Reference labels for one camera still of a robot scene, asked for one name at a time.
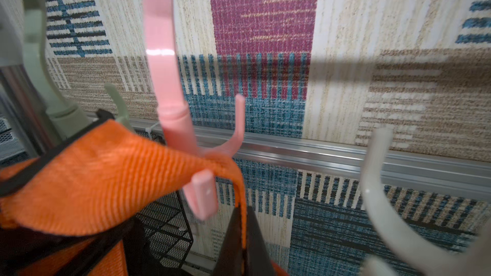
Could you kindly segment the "orange sling bag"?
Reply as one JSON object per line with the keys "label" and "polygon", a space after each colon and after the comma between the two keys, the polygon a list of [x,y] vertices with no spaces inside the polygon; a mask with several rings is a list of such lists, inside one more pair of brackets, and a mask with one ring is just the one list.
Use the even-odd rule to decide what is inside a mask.
{"label": "orange sling bag", "polygon": [[181,152],[99,119],[1,170],[1,274],[184,275],[152,256],[135,216],[206,169],[243,178],[232,157]]}

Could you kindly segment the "white hook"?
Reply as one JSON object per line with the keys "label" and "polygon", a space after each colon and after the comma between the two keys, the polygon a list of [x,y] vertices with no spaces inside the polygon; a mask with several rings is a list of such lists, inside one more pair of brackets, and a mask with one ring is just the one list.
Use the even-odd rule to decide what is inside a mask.
{"label": "white hook", "polygon": [[418,235],[393,209],[381,182],[392,138],[391,129],[372,132],[360,179],[366,212],[386,247],[424,275],[490,275],[490,222],[465,252],[452,254]]}

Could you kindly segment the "white and steel garment rack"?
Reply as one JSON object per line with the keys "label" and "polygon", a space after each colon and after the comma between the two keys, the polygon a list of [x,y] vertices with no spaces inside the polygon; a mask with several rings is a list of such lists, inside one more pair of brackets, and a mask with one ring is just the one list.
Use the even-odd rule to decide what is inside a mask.
{"label": "white and steel garment rack", "polygon": [[20,41],[1,9],[1,113],[28,154],[41,156],[61,143],[46,107],[23,65]]}

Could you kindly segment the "pink hook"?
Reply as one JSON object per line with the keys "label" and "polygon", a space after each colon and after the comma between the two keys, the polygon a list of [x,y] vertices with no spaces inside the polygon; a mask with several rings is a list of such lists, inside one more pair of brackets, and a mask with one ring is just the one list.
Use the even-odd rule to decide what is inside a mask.
{"label": "pink hook", "polygon": [[[185,100],[180,81],[176,57],[175,24],[173,0],[143,0],[144,37],[148,68],[158,103],[157,114],[164,132],[166,143],[193,155],[202,153],[221,153],[229,157],[238,152],[245,133],[245,99],[235,97],[235,130],[233,136],[219,147],[200,151],[194,133],[189,104]],[[217,213],[217,193],[215,176],[211,169],[198,171],[187,179],[183,190],[192,212],[200,220],[207,220]],[[247,204],[244,203],[244,180],[234,182],[236,203],[240,205],[242,221],[247,217]]]}

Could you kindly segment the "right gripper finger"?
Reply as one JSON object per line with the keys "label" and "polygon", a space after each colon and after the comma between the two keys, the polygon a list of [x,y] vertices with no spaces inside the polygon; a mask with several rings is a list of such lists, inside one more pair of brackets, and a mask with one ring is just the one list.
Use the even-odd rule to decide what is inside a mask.
{"label": "right gripper finger", "polygon": [[221,246],[221,274],[276,275],[254,209],[247,208],[246,247],[242,247],[240,208],[235,208]]}

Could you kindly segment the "left green hook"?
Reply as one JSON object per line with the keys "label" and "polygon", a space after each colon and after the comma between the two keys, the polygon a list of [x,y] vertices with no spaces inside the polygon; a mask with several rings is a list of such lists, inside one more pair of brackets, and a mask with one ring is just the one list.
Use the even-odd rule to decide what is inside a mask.
{"label": "left green hook", "polygon": [[61,93],[71,85],[60,60],[112,53],[95,0],[1,0],[1,6],[16,30],[49,130],[62,140],[84,129],[91,120]]}

